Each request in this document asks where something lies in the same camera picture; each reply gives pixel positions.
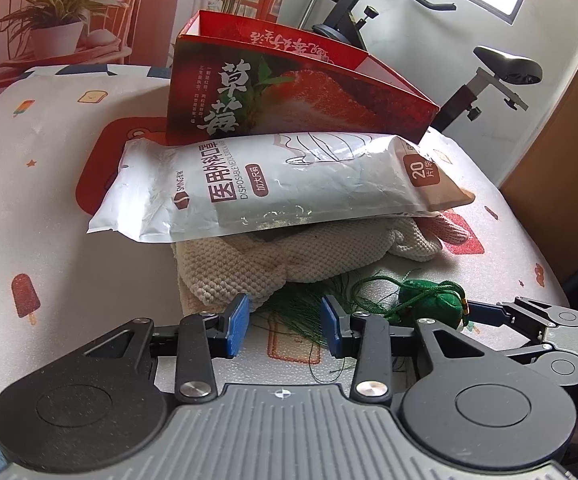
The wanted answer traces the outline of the green tasselled sachet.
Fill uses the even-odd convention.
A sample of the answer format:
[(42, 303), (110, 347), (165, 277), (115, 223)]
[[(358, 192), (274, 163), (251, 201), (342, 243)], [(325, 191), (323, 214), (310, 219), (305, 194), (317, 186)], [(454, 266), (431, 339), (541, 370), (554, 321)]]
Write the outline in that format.
[(327, 295), (347, 314), (378, 314), (392, 326), (409, 327), (419, 318), (433, 318), (453, 328), (469, 323), (467, 296), (460, 284), (409, 274), (402, 278), (373, 274), (355, 280), (346, 273), (316, 283), (288, 283), (272, 294), (259, 313), (286, 327), (289, 334), (310, 341), (313, 348), (323, 348), (326, 339), (319, 308)]

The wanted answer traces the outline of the cream knitted cloth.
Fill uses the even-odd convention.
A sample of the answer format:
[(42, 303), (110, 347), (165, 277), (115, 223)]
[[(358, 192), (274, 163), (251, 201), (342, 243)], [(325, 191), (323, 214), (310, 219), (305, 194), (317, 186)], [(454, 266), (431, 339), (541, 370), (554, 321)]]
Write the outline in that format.
[(326, 281), (385, 255), (427, 262), (444, 244), (460, 246), (468, 237), (466, 229), (436, 214), (332, 221), (175, 243), (183, 315), (221, 312), (239, 294), (247, 295), (256, 309), (288, 283)]

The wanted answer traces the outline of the white face mask packet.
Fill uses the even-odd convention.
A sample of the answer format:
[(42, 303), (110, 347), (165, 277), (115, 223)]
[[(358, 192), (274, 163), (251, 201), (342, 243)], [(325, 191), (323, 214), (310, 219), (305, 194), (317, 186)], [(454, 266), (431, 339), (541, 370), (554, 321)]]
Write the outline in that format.
[(475, 196), (400, 136), (294, 132), (164, 146), (126, 143), (89, 221), (139, 243), (305, 224), (428, 217)]

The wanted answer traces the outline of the red strawberry cardboard box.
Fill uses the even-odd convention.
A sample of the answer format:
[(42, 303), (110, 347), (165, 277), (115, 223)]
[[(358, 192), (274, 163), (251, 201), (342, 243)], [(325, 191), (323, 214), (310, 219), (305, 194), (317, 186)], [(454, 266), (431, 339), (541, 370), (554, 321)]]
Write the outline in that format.
[(201, 10), (175, 40), (167, 142), (262, 133), (391, 133), (440, 108), (378, 58), (313, 32)]

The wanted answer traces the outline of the patterned foam table mat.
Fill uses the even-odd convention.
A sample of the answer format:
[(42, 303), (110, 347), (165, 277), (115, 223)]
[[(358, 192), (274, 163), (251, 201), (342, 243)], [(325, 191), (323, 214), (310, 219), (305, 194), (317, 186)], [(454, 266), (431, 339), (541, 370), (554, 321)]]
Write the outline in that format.
[[(114, 232), (86, 234), (90, 214), (76, 185), (107, 125), (129, 119), (137, 134), (164, 129), (169, 81), (150, 68), (111, 65), (93, 74), (44, 67), (0, 96), (0, 393), (19, 378), (138, 316), (177, 325), (183, 316), (173, 250)], [(462, 285), (469, 300), (496, 304), (524, 296), (569, 306), (544, 256), (496, 186), (452, 139), (431, 130), (421, 149), (463, 188), (468, 206), (448, 212), (470, 233), (425, 264), (391, 256), (368, 274), (392, 273)], [(252, 315), (232, 360), (214, 361), (219, 388), (313, 384), (349, 390), (352, 359), (290, 336)]]

